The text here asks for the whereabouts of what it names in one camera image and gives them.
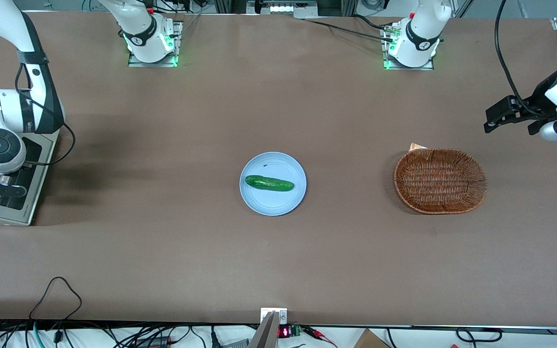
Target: robot arm logo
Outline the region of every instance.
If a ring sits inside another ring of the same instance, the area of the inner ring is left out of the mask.
[[[132,37],[130,39],[130,41],[135,44],[136,46],[141,46],[143,44],[143,40],[141,40],[141,38],[138,37]]]

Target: white floor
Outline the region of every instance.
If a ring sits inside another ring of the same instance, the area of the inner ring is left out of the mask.
[[[173,339],[179,339],[188,328],[176,328],[171,334]],[[360,328],[317,328],[326,337],[334,341],[338,348],[352,348],[363,332]],[[117,329],[113,330],[115,335],[122,339],[136,333],[138,330]],[[200,335],[205,341],[205,348],[211,348],[209,326],[195,326],[195,333]],[[387,342],[390,346],[387,334],[384,329],[372,330],[380,339]],[[225,346],[243,339],[252,339],[255,331],[247,326],[217,326],[215,332],[221,345]],[[450,348],[456,344],[459,348],[473,348],[473,345],[457,339],[454,331],[431,331],[431,330],[392,330],[396,348]],[[53,348],[53,335],[55,330],[39,331],[38,333],[45,348]],[[73,344],[73,348],[113,348],[115,342],[111,337],[97,329],[68,330],[68,335]],[[497,334],[474,333],[477,339],[491,339]],[[279,339],[278,348],[294,348],[300,344],[305,344],[303,348],[333,348],[328,343],[312,339],[307,335]],[[17,332],[11,337],[7,344],[8,348],[27,348],[25,346],[25,332]],[[195,335],[188,334],[182,341],[172,345],[173,348],[204,348],[201,339]],[[29,348],[40,348],[33,335],[29,331]],[[70,348],[68,341],[60,342],[58,348]],[[478,348],[557,348],[557,335],[544,334],[509,334],[505,333],[502,339],[495,343],[478,343]]]

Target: metal mounting plate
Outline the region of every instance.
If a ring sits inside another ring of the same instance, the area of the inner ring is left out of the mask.
[[[287,324],[287,308],[261,308],[261,315],[260,315],[260,319],[259,322],[262,322],[265,318],[265,316],[268,314],[268,312],[270,311],[277,311],[278,314],[280,315],[279,319],[280,319],[280,324]]]

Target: white robotic arm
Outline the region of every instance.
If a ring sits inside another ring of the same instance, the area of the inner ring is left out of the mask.
[[[418,68],[429,62],[440,43],[440,34],[453,10],[448,0],[419,0],[413,17],[403,18],[400,34],[388,54],[398,62]]]
[[[141,62],[157,62],[175,50],[173,20],[148,13],[137,0],[100,0],[117,20],[128,50]]]
[[[0,0],[0,36],[16,46],[18,60],[27,69],[33,85],[30,90],[0,89],[2,175],[18,170],[25,161],[25,145],[17,133],[52,134],[63,125],[64,110],[36,29],[12,0]]]

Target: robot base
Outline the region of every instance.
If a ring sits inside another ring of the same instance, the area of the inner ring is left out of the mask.
[[[393,23],[393,28],[397,28],[400,25],[400,23],[396,22]],[[388,33],[387,31],[380,29],[380,36],[384,37],[384,38],[392,38],[393,40],[396,40],[396,36],[397,33],[396,32],[391,32]],[[405,66],[403,64],[401,64],[400,62],[397,61],[397,59],[391,55],[388,54],[388,51],[393,49],[391,46],[393,46],[394,42],[387,42],[384,40],[381,40],[382,42],[382,57],[384,58],[384,69],[386,70],[421,70],[421,71],[430,71],[433,70],[433,57],[431,59],[429,59],[429,62],[427,62],[427,64],[425,64],[424,66],[420,66],[418,68],[410,68],[409,66]]]
[[[59,131],[53,134],[20,133],[27,147],[27,160],[48,162],[53,156]],[[11,185],[22,185],[27,194],[21,198],[0,196],[0,225],[27,226],[33,220],[48,166],[32,165],[7,174]]]
[[[163,59],[157,62],[142,62],[138,60],[132,52],[130,52],[130,57],[128,57],[128,66],[133,68],[175,68],[177,66],[177,60],[179,59],[179,46],[182,42],[182,30],[183,22],[173,21],[168,19],[173,23],[173,27],[167,27],[167,35],[176,35],[174,38],[164,36],[164,44],[173,51],[168,55],[164,56]]]

